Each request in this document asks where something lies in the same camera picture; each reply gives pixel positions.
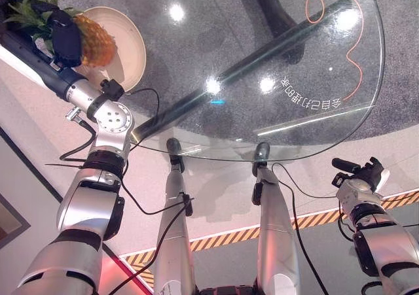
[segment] orange cable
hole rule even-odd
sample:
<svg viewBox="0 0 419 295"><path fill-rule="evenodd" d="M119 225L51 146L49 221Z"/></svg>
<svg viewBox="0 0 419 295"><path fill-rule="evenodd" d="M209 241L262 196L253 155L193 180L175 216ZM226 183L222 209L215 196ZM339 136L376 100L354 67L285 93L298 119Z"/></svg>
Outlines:
<svg viewBox="0 0 419 295"><path fill-rule="evenodd" d="M309 2L310 0L306 0L306 8L305 8L305 10L306 10L306 18L307 18L307 20L311 23L311 24L316 24L316 23L318 23L322 18L323 18L323 16L324 16L324 13L325 13L325 5L324 5L324 2L323 2L323 0L320 0L320 2L321 2L321 16L319 17L319 19L317 19L317 20L315 20L315 21L312 21L311 19L310 19L310 16L308 15L308 2ZM363 76L363 72L362 72L362 69L361 69L361 67L356 63L356 62L354 62L350 57L349 57L349 55L350 55L350 53L356 48L356 46L359 44L359 42L360 42L360 40L361 40L361 37L362 37L362 34L363 34L363 31L364 31L364 15L363 15L363 12L362 12L362 8L361 8L361 5L358 3L358 1L357 0L353 0L354 2L355 2L355 4L358 6L358 9L359 9L359 12L361 13L361 20L362 20L362 22L361 22L361 32L359 33L359 37L358 37L358 40L356 41L356 43L353 45L353 47L351 47L351 49L349 49L349 51L346 53L346 59L350 62L350 63L352 63L355 67L357 67L358 68L358 70L359 70L359 82L358 82L358 85L356 86L356 88L350 93L350 94L348 94L346 97L344 97L343 98L343 100L344 101L346 101L347 99L349 99L350 97L352 97L357 91L358 91L358 89L359 89L359 87L361 86L361 83L362 83L362 76Z"/></svg>

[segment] yellow and black hazard stripe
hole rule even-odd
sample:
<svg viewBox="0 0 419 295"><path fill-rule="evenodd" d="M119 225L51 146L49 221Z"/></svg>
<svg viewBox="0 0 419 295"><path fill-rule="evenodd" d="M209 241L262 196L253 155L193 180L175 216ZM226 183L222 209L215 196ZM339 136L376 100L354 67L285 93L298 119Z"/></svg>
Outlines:
<svg viewBox="0 0 419 295"><path fill-rule="evenodd" d="M382 202L382 207L387 209L393 209L401 207L403 205L410 205L412 203L419 202L419 192L410 192L401 194L391 198L386 198ZM334 209L332 211L320 212L313 215L297 218L299 228L308 228L312 226L327 224L335 222L339 217L339 211ZM293 228L295 228L295 221L292 221ZM202 239L196 239L191 241L191 251L202 251L204 249L216 248L225 246L239 241L247 241L248 239L255 239L259 237L260 229L258 226L253 226L243 230L215 235L212 237L205 237ZM125 260L127 263L136 271L143 268L155 255L155 250L147 252L139 252L127 256ZM139 274L141 278L151 287L154 287L154 276L149 270Z"/></svg>

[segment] robotic arm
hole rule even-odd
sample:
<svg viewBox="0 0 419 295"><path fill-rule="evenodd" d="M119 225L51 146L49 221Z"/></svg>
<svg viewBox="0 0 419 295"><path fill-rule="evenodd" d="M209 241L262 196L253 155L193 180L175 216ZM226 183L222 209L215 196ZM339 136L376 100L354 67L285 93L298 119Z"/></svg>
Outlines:
<svg viewBox="0 0 419 295"><path fill-rule="evenodd" d="M3 24L0 58L72 103L67 119L82 122L79 113L84 112L98 125L88 157L60 205L59 236L37 255L13 294L97 294L101 243L118 232L124 208L118 192L134 128L131 112L117 102L124 90L114 80L104 80L102 91L96 90L41 52L30 37Z"/></svg>
<svg viewBox="0 0 419 295"><path fill-rule="evenodd" d="M376 193L389 171L376 158L364 167L333 159L332 165L351 173L338 173L332 184L337 198L355 227L353 235L359 265L370 277L378 277L385 295L419 294L419 244L382 208Z"/></svg>

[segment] white plate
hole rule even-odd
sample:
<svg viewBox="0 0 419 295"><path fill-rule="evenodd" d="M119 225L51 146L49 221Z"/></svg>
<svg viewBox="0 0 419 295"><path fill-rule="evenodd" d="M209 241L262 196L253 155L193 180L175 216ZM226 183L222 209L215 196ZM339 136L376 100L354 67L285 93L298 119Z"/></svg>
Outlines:
<svg viewBox="0 0 419 295"><path fill-rule="evenodd" d="M136 25L125 14L110 7L93 7L84 15L102 26L115 40L117 53L104 67L79 66L76 70L100 89L103 79L115 79L125 90L137 85L145 70L145 45Z"/></svg>

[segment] glass tabletop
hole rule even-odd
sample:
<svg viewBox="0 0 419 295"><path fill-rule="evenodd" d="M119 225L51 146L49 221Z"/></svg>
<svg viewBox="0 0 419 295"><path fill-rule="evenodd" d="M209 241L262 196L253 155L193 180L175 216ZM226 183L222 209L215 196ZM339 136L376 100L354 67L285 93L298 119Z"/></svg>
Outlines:
<svg viewBox="0 0 419 295"><path fill-rule="evenodd" d="M113 7L139 28L145 73L121 101L132 141L182 155L251 161L324 151L347 139L376 101L384 37L375 0L61 0Z"/></svg>

